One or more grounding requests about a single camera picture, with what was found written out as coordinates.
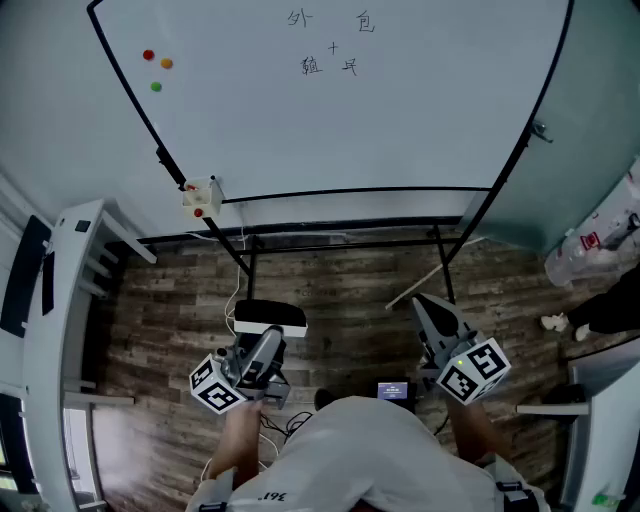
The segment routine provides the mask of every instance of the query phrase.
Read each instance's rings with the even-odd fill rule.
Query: red label
[[[598,234],[595,231],[593,233],[589,233],[587,236],[581,236],[580,241],[582,242],[582,246],[587,251],[589,249],[600,248],[600,239],[598,238]]]

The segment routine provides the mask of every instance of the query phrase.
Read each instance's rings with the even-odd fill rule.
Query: small screen
[[[404,400],[407,398],[408,382],[378,382],[380,400]]]

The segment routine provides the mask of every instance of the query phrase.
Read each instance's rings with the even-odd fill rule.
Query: person
[[[591,332],[615,334],[640,329],[639,288],[640,264],[624,274],[607,293],[591,297],[566,315],[543,316],[540,324],[548,331],[558,332],[571,325],[576,341],[584,341]]]
[[[230,410],[187,511],[550,510],[542,491],[506,462],[509,447],[480,403],[463,406],[447,398],[456,457],[396,404],[364,397],[325,402],[262,473],[262,405],[245,402]]]

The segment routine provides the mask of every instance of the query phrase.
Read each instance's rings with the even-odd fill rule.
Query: white shirt
[[[522,480],[506,467],[517,475],[511,481]],[[215,485],[203,482],[188,512],[211,503]],[[385,512],[496,512],[503,495],[488,470],[443,450],[410,412],[351,397],[310,418],[269,469],[233,492],[228,506],[233,512],[348,512],[360,499]]]

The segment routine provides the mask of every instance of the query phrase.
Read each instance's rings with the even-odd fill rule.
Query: shoe
[[[576,329],[576,332],[573,333],[573,337],[576,341],[584,341],[589,336],[591,329],[589,329],[589,324],[581,325]]]
[[[547,331],[553,330],[562,332],[569,325],[569,319],[564,313],[560,313],[559,315],[543,316],[540,317],[540,325]]]
[[[320,388],[316,391],[316,395],[313,397],[313,405],[315,406],[316,411],[319,411],[336,400],[337,398],[333,393],[324,388]]]

